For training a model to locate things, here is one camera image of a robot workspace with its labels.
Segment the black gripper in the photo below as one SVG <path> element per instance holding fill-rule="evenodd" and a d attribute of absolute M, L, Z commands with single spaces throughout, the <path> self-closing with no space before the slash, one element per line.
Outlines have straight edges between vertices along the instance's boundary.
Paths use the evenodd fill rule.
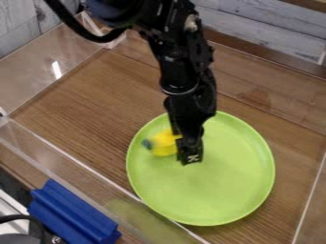
<path fill-rule="evenodd" d="M 176 160 L 182 165 L 200 163 L 204 157 L 204 122 L 216 113 L 216 84 L 211 69 L 198 76 L 198 88 L 164 100 L 176 140 Z"/>

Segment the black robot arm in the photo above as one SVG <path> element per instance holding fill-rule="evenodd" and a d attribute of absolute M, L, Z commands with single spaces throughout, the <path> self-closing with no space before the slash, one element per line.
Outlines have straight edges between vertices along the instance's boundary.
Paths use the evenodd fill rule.
<path fill-rule="evenodd" d="M 134 29 L 146 39 L 160 69 L 160 89 L 176 160 L 187 165 L 204 159 L 204 122 L 216 114 L 216 82 L 210 68 L 214 49 L 191 0 L 86 0 L 87 11 L 112 30 L 92 34 L 60 0 L 43 0 L 70 29 L 96 43 L 116 40 Z"/>

